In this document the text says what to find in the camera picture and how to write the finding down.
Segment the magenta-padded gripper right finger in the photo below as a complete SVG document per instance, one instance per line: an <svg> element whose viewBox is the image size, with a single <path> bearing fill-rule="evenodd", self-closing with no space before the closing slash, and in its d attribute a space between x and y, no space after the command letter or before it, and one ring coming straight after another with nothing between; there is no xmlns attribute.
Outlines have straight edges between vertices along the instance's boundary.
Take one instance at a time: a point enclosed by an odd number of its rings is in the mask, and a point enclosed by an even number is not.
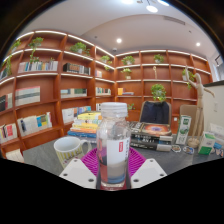
<svg viewBox="0 0 224 224"><path fill-rule="evenodd" d="M154 158L146 159L133 148L129 151L128 174L132 189L143 187L166 176L166 172Z"/></svg>

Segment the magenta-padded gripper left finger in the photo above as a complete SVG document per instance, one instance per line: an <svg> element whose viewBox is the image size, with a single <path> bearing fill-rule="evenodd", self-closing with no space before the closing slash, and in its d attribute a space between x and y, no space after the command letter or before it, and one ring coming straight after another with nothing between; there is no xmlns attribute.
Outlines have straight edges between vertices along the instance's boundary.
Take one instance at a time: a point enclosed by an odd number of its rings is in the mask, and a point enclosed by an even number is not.
<svg viewBox="0 0 224 224"><path fill-rule="evenodd" d="M94 148L81 159L72 159L60 177L78 186L95 189L99 172L97 149Z"/></svg>

